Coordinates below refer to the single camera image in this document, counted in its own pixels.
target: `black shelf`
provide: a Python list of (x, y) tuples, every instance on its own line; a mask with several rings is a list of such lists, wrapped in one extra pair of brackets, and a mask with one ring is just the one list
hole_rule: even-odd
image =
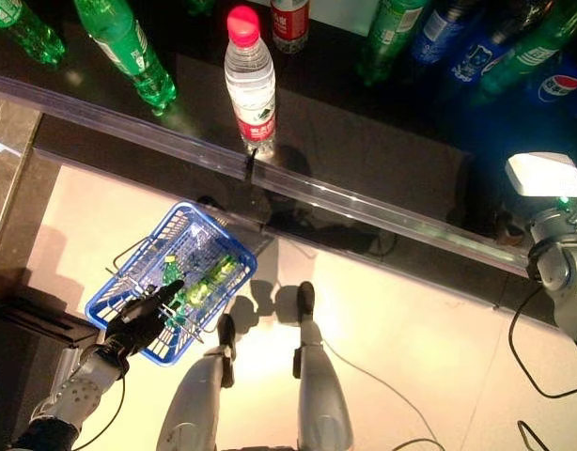
[[(395, 80), (363, 87), (354, 63), (364, 38), (352, 33), (312, 21), (305, 49), (280, 54), (270, 39), (270, 11), (260, 5), (254, 8), (276, 70), (278, 132), (273, 157), (253, 160), (224, 83), (225, 17), (238, 2), (218, 2), (211, 17), (198, 18), (181, 2), (131, 2), (178, 87), (178, 100), (162, 117), (88, 38), (72, 2), (29, 3), (59, 31), (68, 55), (49, 70), (0, 33), (1, 96), (509, 272), (524, 274), (526, 250), (478, 235), (491, 236), (493, 209), (507, 196), (506, 157), (539, 147), (577, 161), (577, 124), (559, 117), (557, 126), (541, 127), (553, 119), (549, 112), (525, 115), (515, 130), (513, 115), (523, 107), (497, 104), (471, 114), (461, 104), (435, 105), (428, 89)], [(540, 130), (529, 137), (524, 127)], [(96, 150), (86, 143), (81, 149)], [(106, 160), (111, 169), (104, 170), (114, 171)]]

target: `blue shopping basket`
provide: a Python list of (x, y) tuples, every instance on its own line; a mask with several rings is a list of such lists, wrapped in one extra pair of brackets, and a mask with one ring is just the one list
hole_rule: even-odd
[(148, 286), (162, 284), (165, 256), (176, 257), (187, 288), (203, 280), (222, 258), (232, 256), (238, 262), (199, 307), (183, 311), (185, 321), (182, 323), (175, 320), (174, 312), (161, 309), (162, 315), (169, 319), (163, 319), (164, 330), (142, 353), (158, 365), (173, 365), (195, 339), (200, 340), (205, 326), (253, 276), (257, 260), (190, 202), (175, 205), (155, 230), (135, 247), (137, 250), (130, 259), (86, 305), (86, 315), (102, 329), (106, 329), (127, 301), (140, 296)]

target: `black cable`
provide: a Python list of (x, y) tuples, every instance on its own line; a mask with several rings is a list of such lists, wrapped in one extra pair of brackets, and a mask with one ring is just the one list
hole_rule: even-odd
[(510, 322), (510, 328), (507, 334), (507, 343), (509, 344), (510, 350), (512, 351), (512, 355), (514, 355), (514, 359), (516, 359), (516, 362), (518, 363), (522, 372), (526, 375), (527, 379), (531, 382), (531, 385), (533, 385), (533, 388), (535, 388), (535, 390), (537, 390), (540, 395), (542, 395), (543, 397), (547, 397), (548, 399), (559, 399), (560, 397), (569, 397), (571, 395), (577, 394), (577, 388), (575, 388), (574, 390), (569, 390), (567, 392), (557, 393), (555, 395), (546, 393), (543, 390), (541, 390), (541, 388), (533, 379), (533, 376), (531, 376), (531, 373), (529, 373), (529, 370), (526, 369), (526, 366), (524, 365), (520, 356), (518, 355), (518, 352), (514, 348), (514, 327), (516, 326), (516, 322), (518, 321), (518, 318), (521, 315), (522, 310), (526, 307), (529, 301), (531, 301), (531, 299), (533, 299), (535, 295), (537, 295), (541, 291), (541, 289), (542, 287), (539, 286), (539, 288), (537, 288), (530, 295), (528, 295), (526, 299), (521, 303), (521, 306), (518, 307), (518, 309), (516, 310), (516, 313), (512, 318), (512, 322)]
[(374, 381), (380, 383), (381, 385), (384, 385), (386, 388), (388, 388), (389, 390), (391, 390), (393, 393), (395, 393), (397, 396), (399, 396), (401, 399), (403, 399), (406, 404), (408, 404), (408, 406), (410, 406), (420, 417), (420, 419), (422, 420), (422, 422), (424, 423), (424, 425), (427, 427), (427, 429), (430, 432), (430, 435), (432, 436), (432, 439), (427, 439), (427, 438), (418, 438), (418, 439), (412, 439), (409, 440), (408, 442), (402, 443), (400, 445), (398, 445), (397, 448), (393, 448), (392, 451), (398, 451), (399, 449), (403, 449), (406, 446), (409, 446), (410, 444), (414, 444), (414, 443), (421, 443), (421, 442), (426, 442), (426, 443), (433, 443), (436, 444), (439, 449), (441, 451), (445, 451), (445, 448), (443, 448), (443, 446), (437, 441), (437, 437), (435, 436), (435, 433), (432, 431), (432, 428), (429, 425), (429, 422), (427, 421), (427, 419), (424, 417), (424, 415), (418, 410), (418, 408), (416, 406), (414, 406), (412, 404), (412, 402), (405, 397), (404, 395), (402, 395), (400, 392), (398, 392), (395, 388), (393, 388), (388, 382), (383, 381), (381, 378), (379, 378), (378, 376), (373, 375), (372, 373), (370, 373), (369, 371), (366, 371), (365, 369), (361, 368), (360, 366), (350, 362), (349, 360), (347, 360), (345, 357), (343, 357), (341, 354), (339, 354), (334, 348), (333, 346), (326, 341), (325, 338), (323, 338), (324, 341), (324, 345), (326, 346), (326, 348), (328, 348), (332, 354), (334, 354), (341, 362), (343, 362), (344, 364), (349, 365), (351, 368), (356, 369), (357, 371), (365, 374), (366, 376), (368, 376), (369, 378), (373, 379)]
[(79, 446), (71, 451), (80, 451), (80, 449), (84, 449), (86, 448), (89, 444), (94, 443), (99, 437), (101, 437), (102, 434), (104, 434), (104, 432), (113, 424), (114, 421), (116, 421), (117, 416), (119, 415), (119, 411), (121, 411), (121, 406), (123, 406), (123, 400), (126, 396), (126, 372), (123, 369), (124, 366), (121, 364), (121, 362), (119, 363), (119, 367), (121, 368), (121, 400), (119, 401), (119, 406), (117, 407), (117, 410), (115, 412), (115, 414), (113, 415), (113, 418), (111, 418), (111, 421), (109, 421), (109, 423), (107, 423), (107, 426), (105, 426), (101, 432), (99, 432), (94, 438), (92, 438), (89, 442), (84, 443), (82, 446)]
[(545, 443), (541, 441), (541, 439), (537, 436), (537, 434), (533, 431), (533, 429), (531, 429), (531, 427), (529, 425), (524, 423), (524, 421), (519, 420), (516, 422), (516, 425), (518, 426), (518, 430), (521, 432), (522, 439), (524, 440), (524, 446), (526, 446), (526, 449), (528, 449), (529, 451), (535, 451), (531, 447), (531, 444), (529, 443), (528, 438), (526, 437), (526, 433), (524, 432), (525, 429), (529, 434), (531, 434), (531, 437), (533, 437), (533, 439), (535, 439), (535, 441), (539, 444), (539, 446), (541, 446), (541, 449), (543, 451), (550, 451), (550, 448), (548, 448), (545, 445)]
[[(379, 250), (381, 249), (381, 237), (379, 236), (376, 241), (379, 243)], [(375, 258), (385, 258), (386, 256), (388, 256), (389, 254), (391, 254), (393, 251), (395, 251), (396, 246), (398, 245), (398, 234), (394, 233), (393, 234), (393, 239), (391, 240), (391, 244), (389, 245), (389, 248), (384, 251), (384, 252), (369, 252), (368, 253), (375, 257)]]
[(439, 443), (439, 442), (435, 442), (432, 439), (413, 439), (413, 440), (409, 440), (408, 442), (404, 442), (402, 444), (400, 444), (399, 446), (393, 448), (391, 451), (399, 451), (399, 449), (403, 449), (406, 446), (410, 446), (411, 444), (415, 444), (415, 443), (422, 443), (422, 442), (426, 442), (426, 443), (432, 443), (432, 444), (436, 444), (437, 447), (441, 450), (441, 451), (445, 451), (445, 448), (443, 448), (443, 446)]

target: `floor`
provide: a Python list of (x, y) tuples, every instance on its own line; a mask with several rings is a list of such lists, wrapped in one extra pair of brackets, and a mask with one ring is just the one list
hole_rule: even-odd
[[(112, 258), (149, 233), (176, 201), (63, 167), (30, 257), (30, 287), (83, 315), (86, 302), (108, 280), (105, 268)], [(577, 450), (577, 396), (546, 400), (534, 392), (509, 353), (510, 312), (283, 239), (268, 247), (258, 264), (251, 283), (229, 307), (242, 336), (236, 384), (222, 393), (218, 449), (295, 445), (299, 382), (291, 366), (299, 333), (291, 323), (296, 286), (310, 280), (318, 296), (315, 318), (328, 344), (392, 387), (330, 353), (357, 450), (388, 450), (429, 437), (425, 422), (448, 451), (522, 450), (519, 419), (550, 449)], [(155, 449), (179, 381), (215, 345), (214, 334), (204, 338), (204, 345), (192, 345), (168, 368), (133, 357), (119, 417), (86, 449)], [(557, 330), (523, 319), (516, 344), (546, 390), (577, 386), (577, 349)], [(78, 445), (109, 421), (120, 385), (86, 421)], [(408, 449), (437, 448), (420, 443)]]

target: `red bottle cap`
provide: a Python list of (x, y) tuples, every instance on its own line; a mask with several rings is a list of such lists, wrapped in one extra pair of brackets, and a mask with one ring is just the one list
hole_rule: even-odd
[(228, 35), (239, 47), (249, 47), (259, 39), (259, 19), (249, 7), (235, 7), (228, 14)]

